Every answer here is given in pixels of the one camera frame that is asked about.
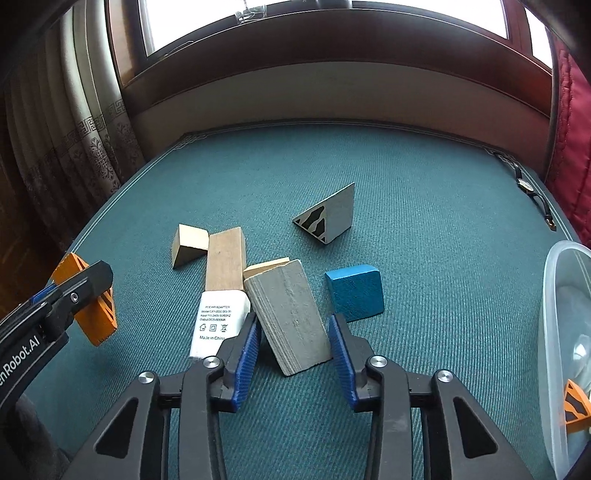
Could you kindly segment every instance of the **plastic container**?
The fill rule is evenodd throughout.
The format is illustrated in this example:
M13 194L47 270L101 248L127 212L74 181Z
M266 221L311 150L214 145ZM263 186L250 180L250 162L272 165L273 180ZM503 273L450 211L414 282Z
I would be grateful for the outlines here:
M548 253L538 334L538 378L544 443L557 480L573 466L587 429L566 435L564 388L591 390L591 250L563 240Z

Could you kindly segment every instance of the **rectangular wooden block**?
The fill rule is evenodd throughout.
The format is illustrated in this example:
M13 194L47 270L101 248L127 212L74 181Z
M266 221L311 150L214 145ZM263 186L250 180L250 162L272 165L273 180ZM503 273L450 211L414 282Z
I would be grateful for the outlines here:
M257 263L256 265L251 265L250 267L247 267L243 272L244 280L246 280L249 277L252 277L253 275L257 275L259 273L266 272L267 270L270 270L272 268L285 265L286 263L289 263L289 261L290 261L289 257L284 257L284 258L278 258L277 260L271 260L268 262Z
M246 242L242 228L209 236L205 290L244 290L242 272L245 268Z
M299 260L244 281L284 375L330 360L330 344Z

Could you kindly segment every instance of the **red fabric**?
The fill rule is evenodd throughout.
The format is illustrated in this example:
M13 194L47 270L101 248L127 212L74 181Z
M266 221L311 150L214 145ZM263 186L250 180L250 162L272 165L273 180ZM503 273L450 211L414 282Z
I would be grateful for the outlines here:
M581 243L591 247L591 86L565 45L556 42L560 95L556 144L546 185Z

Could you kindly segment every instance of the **blue block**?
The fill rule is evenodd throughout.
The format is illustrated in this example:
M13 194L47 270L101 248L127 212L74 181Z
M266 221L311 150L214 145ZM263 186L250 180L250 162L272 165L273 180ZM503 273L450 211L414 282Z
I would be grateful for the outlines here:
M371 265L340 268L325 273L335 313L347 322L384 311L384 292L379 270Z

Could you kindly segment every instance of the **gray block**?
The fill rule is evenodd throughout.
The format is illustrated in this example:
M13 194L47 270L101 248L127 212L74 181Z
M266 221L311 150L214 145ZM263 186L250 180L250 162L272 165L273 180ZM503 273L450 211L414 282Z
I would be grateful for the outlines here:
M330 344L299 260L253 275L244 287L284 375L330 360Z

